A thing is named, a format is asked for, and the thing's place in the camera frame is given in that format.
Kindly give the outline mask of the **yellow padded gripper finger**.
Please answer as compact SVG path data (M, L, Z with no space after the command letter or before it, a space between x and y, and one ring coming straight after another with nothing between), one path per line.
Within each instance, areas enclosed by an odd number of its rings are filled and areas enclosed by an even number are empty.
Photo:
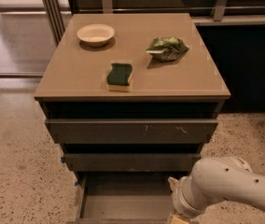
M189 224L189 221L179 215L170 214L167 218L166 224Z

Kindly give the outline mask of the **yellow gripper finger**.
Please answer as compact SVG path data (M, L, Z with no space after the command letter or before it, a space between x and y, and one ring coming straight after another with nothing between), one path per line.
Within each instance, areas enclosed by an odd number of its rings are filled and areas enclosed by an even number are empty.
M175 186L177 184L178 180L174 177L169 177L168 178L168 183L169 183L169 186L170 186L170 190L174 190L175 189Z

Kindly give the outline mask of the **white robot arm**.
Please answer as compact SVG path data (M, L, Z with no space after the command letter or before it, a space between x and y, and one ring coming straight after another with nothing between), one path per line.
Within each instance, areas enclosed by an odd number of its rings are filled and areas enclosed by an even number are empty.
M230 201L265 212L265 175L255 174L238 157L198 160L188 176L168 178L175 212L193 219L216 203Z

